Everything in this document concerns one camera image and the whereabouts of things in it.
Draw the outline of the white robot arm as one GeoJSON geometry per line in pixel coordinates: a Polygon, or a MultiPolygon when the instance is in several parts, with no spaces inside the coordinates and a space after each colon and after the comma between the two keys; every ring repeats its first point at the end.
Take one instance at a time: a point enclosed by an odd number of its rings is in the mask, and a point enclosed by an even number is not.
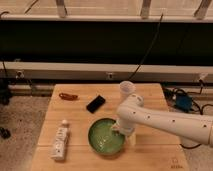
{"type": "Polygon", "coordinates": [[[143,124],[213,147],[213,116],[148,109],[138,94],[123,100],[116,114],[116,125],[123,135],[130,136],[136,124],[143,124]]]}

